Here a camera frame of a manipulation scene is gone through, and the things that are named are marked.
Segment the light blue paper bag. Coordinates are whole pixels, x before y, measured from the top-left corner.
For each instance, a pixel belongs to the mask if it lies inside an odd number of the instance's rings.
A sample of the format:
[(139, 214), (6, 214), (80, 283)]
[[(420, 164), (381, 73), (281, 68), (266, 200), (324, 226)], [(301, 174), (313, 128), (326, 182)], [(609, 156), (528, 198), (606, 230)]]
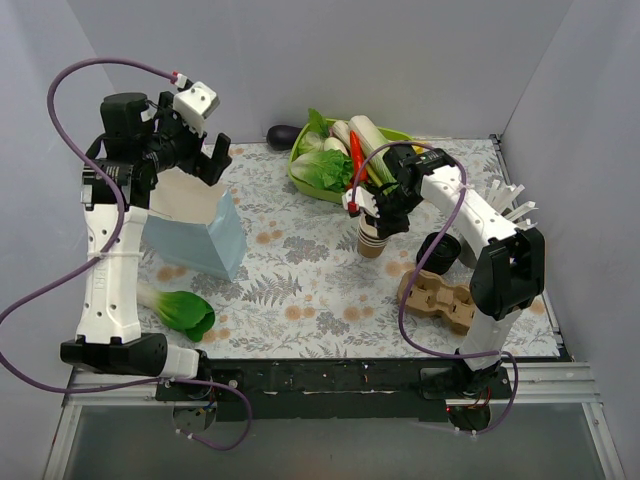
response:
[(247, 250), (230, 189), (179, 169), (158, 175), (143, 239), (165, 262), (226, 281), (235, 278)]

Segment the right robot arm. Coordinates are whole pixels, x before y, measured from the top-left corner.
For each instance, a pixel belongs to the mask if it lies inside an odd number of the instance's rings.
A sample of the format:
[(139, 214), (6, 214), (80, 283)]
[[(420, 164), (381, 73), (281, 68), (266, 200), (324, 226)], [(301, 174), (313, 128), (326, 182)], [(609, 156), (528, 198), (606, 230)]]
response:
[(470, 294), (476, 305), (471, 327), (441, 370), (421, 372), (430, 398), (475, 397), (499, 375), (504, 344), (519, 318), (544, 289), (545, 240), (536, 227), (523, 228), (505, 218), (467, 181), (462, 164), (440, 148), (417, 153), (408, 141), (391, 143), (384, 161), (397, 187), (377, 203), (377, 218), (408, 213), (423, 200), (447, 215), (476, 260)]

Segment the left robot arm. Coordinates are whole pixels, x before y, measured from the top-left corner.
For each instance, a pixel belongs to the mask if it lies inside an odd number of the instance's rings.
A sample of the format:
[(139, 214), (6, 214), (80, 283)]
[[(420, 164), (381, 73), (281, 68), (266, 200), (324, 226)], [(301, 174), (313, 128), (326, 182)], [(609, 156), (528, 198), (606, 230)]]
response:
[(103, 133), (87, 150), (94, 162), (82, 174), (88, 257), (95, 261), (74, 339), (60, 346), (63, 362), (113, 375), (178, 378), (193, 400), (213, 386), (201, 355), (141, 330), (137, 312), (139, 249), (150, 195), (161, 172), (179, 168), (208, 186), (230, 165), (230, 139), (219, 134), (203, 149), (204, 124), (217, 94), (198, 82), (157, 102), (144, 93), (109, 95), (100, 105)]

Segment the stack of paper cups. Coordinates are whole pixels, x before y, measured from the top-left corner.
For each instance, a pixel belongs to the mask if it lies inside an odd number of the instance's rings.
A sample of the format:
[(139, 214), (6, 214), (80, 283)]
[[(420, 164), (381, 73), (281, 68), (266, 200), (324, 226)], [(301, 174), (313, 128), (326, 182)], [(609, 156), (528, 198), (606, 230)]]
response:
[(381, 239), (377, 229), (367, 222), (366, 216), (359, 219), (357, 229), (357, 250), (359, 254), (368, 259), (378, 258), (388, 243), (388, 239)]

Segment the green plastic vegetable tray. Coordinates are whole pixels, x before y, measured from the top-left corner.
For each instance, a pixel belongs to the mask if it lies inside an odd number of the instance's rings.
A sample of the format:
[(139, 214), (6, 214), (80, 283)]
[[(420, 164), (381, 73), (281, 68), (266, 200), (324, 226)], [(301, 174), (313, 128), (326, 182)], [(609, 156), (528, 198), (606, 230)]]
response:
[[(405, 132), (396, 131), (396, 130), (384, 128), (381, 126), (378, 126), (378, 130), (387, 139), (388, 142), (412, 140), (412, 137)], [(296, 159), (301, 155), (300, 145), (302, 144), (302, 139), (309, 131), (310, 131), (310, 124), (306, 123), (300, 129), (300, 132), (296, 141), (292, 144), (292, 148), (289, 156), (289, 163), (288, 163), (289, 178), (302, 194), (319, 199), (319, 200), (340, 204), (341, 203), (340, 192), (327, 191), (327, 190), (314, 188), (312, 185), (297, 178), (293, 173), (293, 164), (296, 161)]]

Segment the dark purple eggplant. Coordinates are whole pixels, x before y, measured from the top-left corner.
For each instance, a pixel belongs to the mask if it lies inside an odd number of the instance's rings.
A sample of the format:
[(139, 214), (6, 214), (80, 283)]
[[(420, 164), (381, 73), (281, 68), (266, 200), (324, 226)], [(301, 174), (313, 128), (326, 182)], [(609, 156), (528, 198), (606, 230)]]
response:
[(291, 150), (301, 131), (301, 127), (274, 125), (267, 131), (266, 142), (275, 151)]

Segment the napa cabbage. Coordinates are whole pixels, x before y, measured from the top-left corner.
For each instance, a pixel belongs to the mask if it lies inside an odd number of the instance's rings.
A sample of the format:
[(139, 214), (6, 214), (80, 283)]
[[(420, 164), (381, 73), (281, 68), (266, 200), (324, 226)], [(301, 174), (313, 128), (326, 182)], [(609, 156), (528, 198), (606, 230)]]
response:
[[(365, 159), (367, 159), (374, 150), (384, 144), (404, 140), (404, 137), (401, 137), (397, 132), (392, 132), (388, 129), (380, 130), (374, 125), (370, 118), (365, 115), (353, 116), (348, 122), (348, 127), (349, 130), (354, 132), (358, 137)], [(369, 175), (371, 182), (376, 187), (381, 187), (395, 181), (395, 177), (384, 162), (383, 156), (387, 151), (387, 148), (380, 150), (365, 167), (365, 172)]]

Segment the stack of black lids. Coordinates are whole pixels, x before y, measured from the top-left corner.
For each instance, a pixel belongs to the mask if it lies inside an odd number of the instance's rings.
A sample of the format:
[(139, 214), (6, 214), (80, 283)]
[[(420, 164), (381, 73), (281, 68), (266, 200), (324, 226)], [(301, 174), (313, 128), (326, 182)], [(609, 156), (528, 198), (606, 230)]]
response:
[[(430, 245), (434, 242), (438, 232), (430, 233), (422, 243), (420, 249), (416, 254), (416, 263), (419, 263), (428, 250)], [(422, 269), (438, 275), (444, 275), (458, 259), (461, 253), (461, 245), (459, 241), (449, 235), (445, 234), (440, 242), (436, 245), (434, 251), (425, 261)]]

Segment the green lettuce head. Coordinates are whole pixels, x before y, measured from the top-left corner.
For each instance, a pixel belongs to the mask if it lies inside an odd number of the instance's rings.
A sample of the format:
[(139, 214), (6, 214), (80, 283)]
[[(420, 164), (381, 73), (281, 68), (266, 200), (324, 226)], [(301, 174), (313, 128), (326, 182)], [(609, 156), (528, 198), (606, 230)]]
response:
[(343, 192), (354, 174), (352, 160), (340, 150), (308, 152), (290, 165), (293, 176), (315, 189)]

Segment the cup of white straws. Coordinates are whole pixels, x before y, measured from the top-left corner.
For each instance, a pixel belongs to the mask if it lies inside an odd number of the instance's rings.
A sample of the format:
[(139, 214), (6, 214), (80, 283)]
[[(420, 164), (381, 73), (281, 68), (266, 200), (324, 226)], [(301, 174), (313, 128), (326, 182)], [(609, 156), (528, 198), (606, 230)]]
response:
[(535, 226), (527, 216), (537, 210), (534, 201), (516, 204), (525, 187), (494, 180), (485, 197), (475, 190), (468, 191), (455, 220), (455, 229), (461, 243), (460, 261), (474, 268), (481, 250), (490, 239), (503, 240), (513, 236), (517, 229)]

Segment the floral table mat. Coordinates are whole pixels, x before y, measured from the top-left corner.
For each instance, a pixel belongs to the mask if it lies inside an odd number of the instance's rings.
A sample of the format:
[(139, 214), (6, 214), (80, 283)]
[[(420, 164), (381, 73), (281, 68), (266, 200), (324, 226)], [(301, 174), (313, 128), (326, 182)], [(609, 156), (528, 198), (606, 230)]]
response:
[(205, 298), (216, 321), (200, 348), (212, 358), (413, 357), (461, 343), (441, 318), (400, 314), (397, 289), (426, 238), (445, 223), (423, 203), (410, 229), (375, 259), (356, 249), (357, 222), (334, 203), (300, 193), (289, 156), (263, 144), (231, 150), (226, 185), (247, 252), (232, 281), (165, 262), (144, 246), (143, 282)]

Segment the stack of pulp cup carriers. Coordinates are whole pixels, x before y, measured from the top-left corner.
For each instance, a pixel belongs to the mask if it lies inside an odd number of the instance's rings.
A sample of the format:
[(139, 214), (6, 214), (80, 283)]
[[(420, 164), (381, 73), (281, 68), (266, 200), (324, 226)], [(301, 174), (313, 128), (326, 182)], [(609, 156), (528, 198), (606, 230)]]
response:
[(403, 315), (439, 317), (454, 334), (466, 336), (476, 311), (468, 286), (451, 285), (440, 275), (421, 270), (410, 288)]

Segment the green bok choy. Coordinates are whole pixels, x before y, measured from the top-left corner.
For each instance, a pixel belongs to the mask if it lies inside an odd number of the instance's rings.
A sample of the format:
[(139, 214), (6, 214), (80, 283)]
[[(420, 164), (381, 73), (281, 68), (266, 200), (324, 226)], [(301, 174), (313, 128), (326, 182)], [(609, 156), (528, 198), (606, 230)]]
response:
[(161, 291), (139, 282), (136, 294), (139, 305), (152, 310), (164, 326), (194, 343), (200, 342), (215, 323), (213, 307), (193, 292)]

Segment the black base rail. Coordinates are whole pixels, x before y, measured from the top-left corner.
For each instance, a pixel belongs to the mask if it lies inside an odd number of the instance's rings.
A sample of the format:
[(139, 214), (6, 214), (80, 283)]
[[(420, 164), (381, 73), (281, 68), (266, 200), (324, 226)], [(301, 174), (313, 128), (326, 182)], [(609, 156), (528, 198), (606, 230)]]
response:
[(512, 393), (503, 367), (466, 374), (460, 363), (435, 358), (208, 359), (199, 376), (216, 385), (161, 385), (156, 400), (211, 403), (220, 422), (241, 421), (248, 411), (256, 420), (444, 422), (449, 400), (506, 400)]

